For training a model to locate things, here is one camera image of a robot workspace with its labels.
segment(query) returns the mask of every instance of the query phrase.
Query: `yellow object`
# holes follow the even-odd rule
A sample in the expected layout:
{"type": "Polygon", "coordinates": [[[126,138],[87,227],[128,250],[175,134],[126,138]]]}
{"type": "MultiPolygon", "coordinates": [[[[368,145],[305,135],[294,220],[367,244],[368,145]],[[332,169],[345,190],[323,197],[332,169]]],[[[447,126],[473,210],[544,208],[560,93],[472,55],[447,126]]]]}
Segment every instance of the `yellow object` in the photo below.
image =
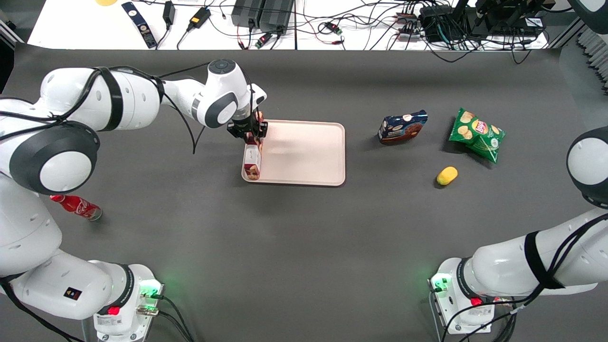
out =
{"type": "Polygon", "coordinates": [[[437,176],[437,183],[440,185],[448,185],[458,177],[458,170],[454,166],[448,166],[437,176]]]}
{"type": "Polygon", "coordinates": [[[118,0],[95,0],[96,3],[98,3],[102,6],[114,5],[116,3],[116,1],[118,1],[118,0]]]}

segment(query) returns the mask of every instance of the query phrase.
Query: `table surface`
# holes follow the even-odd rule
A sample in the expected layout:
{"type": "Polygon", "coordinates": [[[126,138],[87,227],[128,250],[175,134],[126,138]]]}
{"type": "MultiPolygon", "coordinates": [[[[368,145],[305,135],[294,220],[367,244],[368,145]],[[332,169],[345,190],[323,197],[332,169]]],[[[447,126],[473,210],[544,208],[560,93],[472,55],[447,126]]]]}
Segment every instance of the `table surface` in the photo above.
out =
{"type": "MultiPolygon", "coordinates": [[[[248,43],[248,32],[245,28],[237,29],[232,25],[230,13],[236,0],[226,0],[207,3],[212,15],[209,22],[205,23],[200,29],[191,31],[180,44],[181,50],[238,50],[237,35],[246,45],[248,43]],[[227,19],[222,19],[223,11],[227,19]]],[[[456,3],[457,0],[443,0],[446,3],[456,3]]],[[[38,21],[32,31],[28,43],[41,47],[54,49],[148,49],[119,1],[111,6],[100,6],[94,0],[46,0],[38,21]]],[[[475,6],[476,0],[469,0],[469,5],[475,6]]],[[[162,20],[163,1],[158,0],[155,4],[148,5],[145,2],[134,2],[135,6],[146,19],[154,37],[159,40],[165,32],[165,23],[162,20]]],[[[184,34],[189,19],[196,13],[198,6],[205,4],[204,0],[176,0],[174,24],[167,37],[163,40],[159,49],[175,50],[178,41],[184,34]]],[[[414,13],[419,14],[422,4],[415,6],[414,13]]],[[[297,34],[298,49],[300,50],[341,50],[339,45],[326,44],[322,41],[337,41],[337,35],[315,35],[311,34],[317,30],[320,23],[327,19],[315,19],[310,25],[305,24],[306,16],[336,16],[344,13],[354,13],[356,15],[371,16],[373,18],[384,19],[384,23],[377,23],[370,26],[355,25],[348,21],[342,21],[340,27],[344,31],[344,48],[346,50],[370,49],[375,42],[379,41],[374,47],[376,50],[386,50],[392,44],[396,30],[389,30],[384,37],[383,34],[394,21],[390,16],[395,15],[403,9],[403,2],[385,2],[375,7],[362,4],[361,0],[295,0],[297,16],[291,15],[290,23],[293,25],[297,17],[298,27],[302,30],[297,34]]],[[[257,38],[262,35],[259,30],[255,30],[252,40],[252,48],[257,38]]],[[[495,41],[512,42],[512,37],[493,37],[495,41]]],[[[529,44],[529,49],[540,49],[547,45],[545,35],[541,35],[534,42],[529,44]]],[[[392,47],[394,50],[445,50],[444,43],[433,43],[428,46],[425,41],[400,42],[397,41],[392,47]]],[[[484,43],[480,50],[502,49],[504,46],[496,43],[484,43]]],[[[294,31],[290,30],[277,43],[275,49],[294,49],[294,31]]]]}
{"type": "MultiPolygon", "coordinates": [[[[442,261],[591,209],[565,168],[585,128],[556,51],[532,52],[518,66],[507,54],[472,53],[454,64],[428,52],[342,55],[19,45],[5,96],[36,100],[44,75],[60,67],[131,65],[158,75],[232,58],[268,93],[261,108],[268,119],[346,129],[343,186],[249,184],[240,175],[242,141],[206,130],[193,156],[183,122],[164,106],[147,128],[100,133],[95,173],[75,193],[103,208],[100,222],[46,201],[63,231],[61,248],[86,260],[148,265],[209,342],[433,342],[426,279],[442,261]],[[446,142],[461,106],[507,132],[498,164],[446,142]],[[384,116],[420,109],[429,121],[415,139],[377,141],[384,116]],[[460,175],[437,189],[434,178],[450,165],[460,175]]],[[[204,81],[206,71],[179,77],[204,81]]],[[[539,298],[521,313],[512,341],[604,342],[606,298],[605,284],[539,298]]],[[[0,312],[0,341],[62,341],[3,296],[0,312]]],[[[78,321],[43,316],[80,336],[78,321]]],[[[149,342],[178,340],[168,322],[155,320],[149,342]]]]}

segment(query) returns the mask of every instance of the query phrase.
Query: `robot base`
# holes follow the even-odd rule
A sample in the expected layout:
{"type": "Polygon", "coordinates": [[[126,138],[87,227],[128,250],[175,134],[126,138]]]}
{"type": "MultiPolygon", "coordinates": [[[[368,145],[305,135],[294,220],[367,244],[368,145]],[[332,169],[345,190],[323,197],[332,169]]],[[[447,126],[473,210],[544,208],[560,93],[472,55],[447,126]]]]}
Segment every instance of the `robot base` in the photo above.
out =
{"type": "Polygon", "coordinates": [[[93,316],[97,338],[107,342],[143,342],[148,337],[153,315],[138,313],[138,309],[158,308],[158,299],[144,294],[161,295],[164,286],[154,278],[152,271],[143,265],[129,265],[133,271],[133,294],[118,315],[93,316]]]}
{"type": "MultiPolygon", "coordinates": [[[[434,293],[435,306],[441,322],[445,327],[452,317],[460,310],[471,306],[471,300],[467,298],[458,286],[456,269],[460,258],[445,260],[437,270],[437,274],[429,280],[431,288],[441,288],[441,292],[434,293]]],[[[480,326],[490,322],[494,318],[494,305],[484,305],[476,309],[467,310],[458,315],[447,328],[449,334],[471,333],[480,326]]],[[[478,333],[489,333],[491,324],[478,333]]]]}

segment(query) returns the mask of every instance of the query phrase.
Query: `white desk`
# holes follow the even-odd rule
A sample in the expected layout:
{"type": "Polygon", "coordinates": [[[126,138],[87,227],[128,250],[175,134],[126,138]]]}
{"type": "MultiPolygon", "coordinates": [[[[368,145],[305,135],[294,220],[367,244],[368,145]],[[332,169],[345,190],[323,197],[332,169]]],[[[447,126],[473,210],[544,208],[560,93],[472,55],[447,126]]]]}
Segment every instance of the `white desk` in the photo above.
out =
{"type": "MultiPolygon", "coordinates": [[[[158,40],[165,32],[165,23],[161,16],[163,11],[163,0],[157,0],[157,4],[148,5],[144,2],[134,2],[135,6],[146,19],[154,37],[158,40]]],[[[33,29],[32,35],[28,41],[29,44],[48,47],[53,49],[147,49],[139,32],[129,19],[128,15],[120,6],[123,0],[111,6],[100,6],[94,0],[46,0],[46,3],[40,13],[38,22],[33,29]]],[[[241,39],[247,44],[248,31],[245,28],[237,29],[232,25],[230,14],[235,0],[227,0],[221,7],[227,18],[222,19],[220,8],[218,5],[221,0],[207,0],[212,15],[210,21],[207,21],[202,28],[191,31],[179,48],[181,50],[238,50],[236,37],[228,37],[218,32],[212,25],[229,35],[236,35],[237,32],[241,35],[241,39]]],[[[474,5],[476,0],[469,0],[469,5],[474,5]]],[[[176,4],[175,18],[173,27],[170,33],[163,40],[159,49],[175,50],[177,42],[184,33],[189,19],[198,10],[198,7],[185,6],[188,5],[203,5],[204,0],[175,0],[176,4]]],[[[317,30],[319,23],[328,21],[328,19],[315,19],[311,21],[311,25],[302,25],[306,22],[305,15],[309,16],[336,16],[342,12],[348,11],[354,7],[362,5],[361,0],[296,0],[297,9],[297,24],[302,30],[312,32],[317,30]]],[[[377,17],[385,10],[386,13],[381,16],[392,16],[396,12],[400,12],[402,5],[397,5],[394,9],[390,9],[395,5],[381,4],[377,5],[373,14],[370,15],[372,7],[363,7],[353,10],[349,13],[356,15],[365,15],[377,17]]],[[[415,14],[419,14],[419,9],[422,4],[416,6],[415,14]]],[[[291,15],[291,25],[294,22],[294,15],[291,15]]],[[[391,18],[386,18],[385,22],[390,25],[391,18]]],[[[344,47],[346,50],[363,50],[369,37],[367,49],[371,48],[374,43],[380,39],[382,34],[387,30],[388,25],[380,24],[370,30],[370,26],[355,26],[353,22],[343,20],[340,23],[340,28],[344,31],[342,36],[345,38],[344,47]]],[[[374,50],[386,50],[388,44],[392,44],[394,38],[392,34],[396,30],[391,30],[378,43],[374,50]]],[[[253,44],[258,37],[261,36],[259,30],[255,30],[252,39],[253,44]]],[[[325,41],[340,40],[337,35],[319,35],[319,38],[325,41]]],[[[340,45],[323,44],[318,41],[314,35],[298,32],[298,49],[300,50],[342,50],[340,45]]],[[[504,41],[504,37],[495,37],[494,40],[504,41]]],[[[263,49],[269,49],[270,41],[263,49]]],[[[546,37],[541,35],[536,41],[529,44],[529,49],[543,48],[547,43],[546,37]]],[[[432,46],[433,50],[446,49],[440,47],[442,43],[436,43],[432,46]]],[[[424,41],[396,42],[393,50],[428,50],[429,47],[424,41]]],[[[283,35],[281,40],[276,45],[275,49],[293,49],[294,48],[294,31],[289,30],[286,35],[283,35]]],[[[500,49],[501,45],[487,43],[480,50],[500,49]]]]}

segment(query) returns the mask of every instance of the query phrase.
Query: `blue cookie package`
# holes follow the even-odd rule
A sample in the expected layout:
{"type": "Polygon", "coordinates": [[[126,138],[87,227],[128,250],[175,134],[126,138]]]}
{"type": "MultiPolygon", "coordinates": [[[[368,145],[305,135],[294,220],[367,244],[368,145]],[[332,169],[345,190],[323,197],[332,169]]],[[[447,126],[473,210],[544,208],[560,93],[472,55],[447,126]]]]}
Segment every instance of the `blue cookie package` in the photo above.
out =
{"type": "Polygon", "coordinates": [[[412,139],[422,130],[428,118],[424,110],[400,116],[387,116],[378,130],[378,139],[383,144],[412,139]]]}

